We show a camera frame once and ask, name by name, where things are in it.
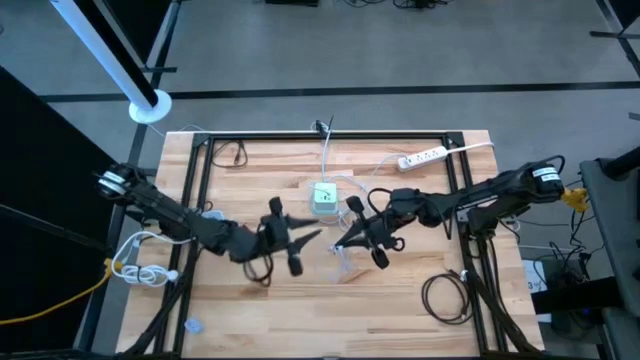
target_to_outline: yellow cable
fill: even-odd
[[[16,324],[16,323],[21,323],[21,322],[25,322],[25,321],[29,321],[29,320],[33,320],[33,319],[37,319],[41,316],[44,316],[54,310],[57,310],[65,305],[68,305],[78,299],[80,299],[81,297],[91,293],[92,291],[94,291],[95,289],[99,288],[100,286],[102,286],[105,282],[107,282],[107,280],[109,280],[109,277],[111,276],[111,259],[106,259],[104,261],[104,265],[106,266],[106,269],[104,271],[104,276],[102,277],[102,279],[100,279],[100,281],[98,281],[97,284],[93,285],[92,287],[88,288],[87,290],[79,293],[78,295],[69,298],[57,305],[54,305],[44,311],[41,311],[37,314],[33,314],[33,315],[29,315],[29,316],[24,316],[24,317],[20,317],[20,318],[15,318],[15,319],[8,319],[8,320],[0,320],[0,326],[2,325],[9,325],[9,324]],[[122,264],[117,263],[116,267],[121,267]]]

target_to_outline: white pole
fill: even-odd
[[[131,101],[129,114],[134,121],[152,123],[162,119],[169,112],[171,109],[169,95],[163,91],[155,90],[158,103],[153,106],[73,0],[50,1],[129,98]]]

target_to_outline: white power strip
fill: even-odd
[[[442,161],[446,159],[448,154],[449,151],[444,146],[438,146],[433,149],[408,155],[407,157],[398,159],[398,171],[406,172],[427,164]]]

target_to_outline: gray floor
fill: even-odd
[[[45,0],[0,0],[0,65],[38,94],[118,92],[75,34]],[[352,9],[327,0],[318,9],[252,0],[193,0],[182,6],[163,76],[165,90],[334,86],[459,85],[635,81],[615,40],[589,30],[608,24],[595,1],[456,0],[434,11],[401,11],[386,3]],[[638,145],[640,90],[448,95],[335,96],[175,101],[161,131],[192,123],[211,130],[297,130],[335,116],[340,129],[489,129],[501,169],[561,153],[563,174],[578,164]],[[135,124],[126,102],[52,104],[116,160],[126,159]],[[156,166],[163,139],[149,131],[141,165]],[[568,222],[561,204],[535,206],[523,218]],[[125,229],[131,232],[133,224]],[[523,224],[522,243],[567,246],[568,229]],[[600,246],[595,222],[581,239]],[[547,253],[523,249],[525,258]],[[606,254],[591,261],[595,277],[611,273]],[[126,287],[110,285],[96,350],[113,351]],[[557,353],[593,355],[561,343]]]

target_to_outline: wooden table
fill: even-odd
[[[156,184],[177,201],[184,185],[193,133],[167,134]],[[489,141],[487,131],[464,131],[466,144]],[[268,213],[267,202],[280,196],[285,213],[310,217],[309,184],[321,180],[322,142],[245,141],[249,154],[243,169],[212,168],[207,200],[227,218],[255,228]],[[444,163],[399,173],[395,161],[381,166],[389,154],[414,153],[439,145],[434,140],[335,140],[327,157],[327,175],[344,174],[373,187],[414,187],[425,192],[449,192]],[[231,163],[235,145],[217,157]],[[202,164],[204,151],[199,154]],[[468,152],[474,182],[497,174],[491,148]],[[456,163],[458,183],[464,184]],[[195,206],[198,180],[191,204]],[[339,196],[361,195],[356,186],[339,182]],[[384,194],[374,202],[383,207]],[[423,282],[447,269],[460,271],[462,258],[457,235],[447,240],[442,227],[429,229],[417,222],[401,229],[403,252],[387,252],[391,265],[378,269],[364,249],[351,250],[356,270],[340,279],[339,260],[328,248],[343,232],[336,225],[317,227],[323,232],[302,251],[304,274],[292,278],[286,254],[274,256],[275,271],[270,288],[261,288],[245,279],[242,267],[228,258],[204,252],[198,261],[189,307],[189,316],[204,324],[201,334],[185,335],[183,357],[433,357],[478,354],[473,322],[460,326],[439,323],[422,306]],[[296,230],[302,234],[317,227]],[[500,284],[511,316],[528,340],[539,349],[542,338],[527,288],[522,260],[514,237],[497,229]],[[138,264],[168,264],[171,247],[145,242]],[[461,299],[446,281],[434,284],[430,294],[434,309],[443,315],[456,314]],[[129,294],[118,351],[129,347],[158,310],[162,289],[134,286]],[[167,348],[175,329],[176,305],[170,319]],[[489,312],[483,307],[489,344],[495,348]]]

